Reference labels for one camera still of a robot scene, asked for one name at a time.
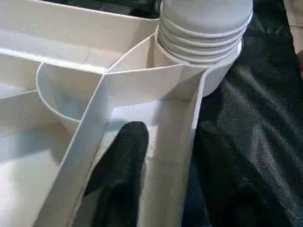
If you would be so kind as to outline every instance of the white plastic tray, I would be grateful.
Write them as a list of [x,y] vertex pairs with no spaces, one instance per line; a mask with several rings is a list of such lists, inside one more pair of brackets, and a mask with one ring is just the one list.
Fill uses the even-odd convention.
[[165,53],[157,20],[31,0],[1,1],[0,17],[0,226],[79,225],[89,174],[129,121],[150,133],[138,226],[177,226],[202,97],[241,44],[207,69]]

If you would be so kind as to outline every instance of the white plastic cup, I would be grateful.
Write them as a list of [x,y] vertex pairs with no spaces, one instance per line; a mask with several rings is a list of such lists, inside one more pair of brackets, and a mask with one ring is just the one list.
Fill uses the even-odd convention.
[[170,43],[165,37],[158,33],[159,41],[162,44],[162,46],[173,56],[182,59],[184,61],[190,62],[192,64],[215,64],[218,61],[221,61],[225,58],[227,58],[236,47],[233,47],[231,50],[223,53],[223,54],[215,54],[215,55],[204,55],[202,52],[197,54],[194,51],[179,51],[176,46],[174,46],[172,43]]
[[167,42],[169,42],[169,46],[171,46],[171,49],[176,49],[176,52],[186,52],[189,54],[193,55],[205,55],[205,56],[211,56],[211,55],[224,55],[227,53],[229,50],[234,48],[238,42],[241,41],[242,36],[240,36],[237,40],[234,42],[221,46],[221,47],[205,47],[204,45],[199,46],[199,43],[195,43],[197,45],[191,45],[190,43],[185,43],[185,42],[179,42],[177,36],[173,36],[170,33],[167,33],[166,30],[162,29],[161,24],[159,24],[159,33],[161,34],[162,37],[164,37]]
[[252,0],[164,0],[162,14],[184,31],[226,37],[247,26],[252,5]]
[[36,86],[44,104],[74,133],[101,75],[42,63]]
[[176,44],[180,46],[184,45],[191,45],[195,47],[221,47],[224,48],[224,46],[232,45],[237,40],[241,39],[243,34],[245,33],[247,27],[245,26],[242,30],[239,32],[232,34],[230,36],[226,37],[203,37],[200,34],[197,34],[196,36],[191,34],[183,34],[180,32],[178,28],[175,27],[173,23],[167,23],[165,20],[165,16],[160,16],[160,31],[164,32],[167,37],[169,37],[170,40],[175,42]]

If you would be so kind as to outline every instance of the black fabric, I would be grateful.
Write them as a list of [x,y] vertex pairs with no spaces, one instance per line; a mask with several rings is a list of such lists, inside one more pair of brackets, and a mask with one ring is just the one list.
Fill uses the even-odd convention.
[[148,140],[144,123],[126,124],[94,168],[84,192],[100,191],[91,227],[136,227]]
[[119,13],[135,17],[158,18],[159,0],[45,0],[70,6]]
[[[202,101],[194,148],[196,181],[214,227],[230,226],[224,215],[232,219],[235,213],[237,221],[261,221],[252,226],[288,226],[285,213],[293,226],[301,227],[303,83],[283,0],[254,1],[243,43],[219,88]],[[252,196],[250,208],[262,212],[246,212],[247,204],[237,203],[236,194],[239,201]],[[201,205],[186,204],[183,220],[187,210],[201,210]],[[204,226],[204,217],[192,219],[196,222],[183,221],[183,226]]]

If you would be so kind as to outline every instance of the black glove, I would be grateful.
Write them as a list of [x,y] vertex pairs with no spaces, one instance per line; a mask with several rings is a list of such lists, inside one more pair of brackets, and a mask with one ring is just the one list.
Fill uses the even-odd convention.
[[94,168],[84,193],[100,190],[92,227],[136,227],[148,140],[144,123],[126,124]]

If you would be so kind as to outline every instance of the stacked plastic cups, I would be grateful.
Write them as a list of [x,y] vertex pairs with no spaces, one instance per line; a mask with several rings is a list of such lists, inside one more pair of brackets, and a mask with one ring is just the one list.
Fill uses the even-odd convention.
[[174,57],[213,65],[241,42],[252,17],[252,0],[164,0],[158,39]]

